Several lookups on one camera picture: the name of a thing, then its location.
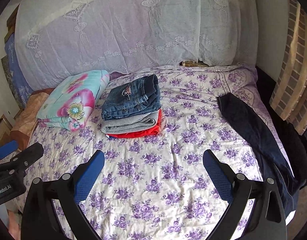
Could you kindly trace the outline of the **folded red blue garment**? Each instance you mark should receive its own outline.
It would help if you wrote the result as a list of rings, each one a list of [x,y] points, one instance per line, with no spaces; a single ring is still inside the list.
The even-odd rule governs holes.
[[[162,120],[162,109],[152,113],[134,115],[127,118],[104,121],[101,131],[114,138],[139,138],[157,135]]]

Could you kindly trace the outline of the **purple floral bed sheet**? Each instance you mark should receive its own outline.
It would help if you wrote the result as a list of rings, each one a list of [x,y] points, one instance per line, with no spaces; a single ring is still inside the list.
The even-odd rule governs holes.
[[[111,89],[156,75],[162,120],[157,135],[114,138],[101,131],[102,105]],[[100,150],[105,165],[86,200],[79,206],[103,239],[204,239],[228,204],[203,167],[211,150],[219,161],[248,179],[262,181],[250,145],[222,117],[217,97],[232,93],[250,106],[272,132],[288,157],[260,99],[254,66],[144,68],[110,79],[85,127],[76,131],[39,123],[31,143],[43,156],[26,172],[24,185],[35,178],[58,180]]]

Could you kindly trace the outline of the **beige checkered curtain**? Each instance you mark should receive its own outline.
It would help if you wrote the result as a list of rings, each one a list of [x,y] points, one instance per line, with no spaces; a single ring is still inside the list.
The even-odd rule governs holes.
[[[297,0],[288,0],[284,58],[270,99],[273,110],[298,134],[307,129],[307,14]]]

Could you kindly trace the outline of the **folded floral quilt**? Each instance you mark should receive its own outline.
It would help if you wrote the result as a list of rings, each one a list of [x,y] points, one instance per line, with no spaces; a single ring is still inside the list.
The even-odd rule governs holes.
[[[69,131],[85,127],[109,81],[106,70],[90,70],[67,77],[51,92],[36,118],[45,126]]]

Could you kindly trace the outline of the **white lace headboard cover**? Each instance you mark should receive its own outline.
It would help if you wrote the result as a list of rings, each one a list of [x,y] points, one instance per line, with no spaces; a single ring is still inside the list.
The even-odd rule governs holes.
[[[22,0],[15,48],[34,90],[94,69],[254,65],[255,0]]]

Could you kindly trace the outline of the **folded grey garment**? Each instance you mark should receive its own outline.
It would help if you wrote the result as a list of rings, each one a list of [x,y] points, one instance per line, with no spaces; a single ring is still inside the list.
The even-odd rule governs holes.
[[[101,131],[105,134],[139,132],[155,126],[158,117],[159,110],[152,113],[134,115],[117,120],[103,121],[101,123]]]

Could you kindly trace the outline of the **blue denim jeans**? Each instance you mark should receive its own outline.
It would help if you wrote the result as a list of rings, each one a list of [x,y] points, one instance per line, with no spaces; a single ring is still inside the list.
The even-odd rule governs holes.
[[[111,89],[102,105],[101,116],[105,121],[118,120],[160,108],[158,77],[152,74]]]

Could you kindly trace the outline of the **dark navy pants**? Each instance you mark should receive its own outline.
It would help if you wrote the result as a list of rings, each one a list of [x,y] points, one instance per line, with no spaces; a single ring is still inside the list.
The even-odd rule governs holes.
[[[305,181],[296,180],[265,122],[232,93],[217,97],[217,103],[222,117],[252,148],[262,177],[276,181],[285,216],[296,211],[299,190]]]

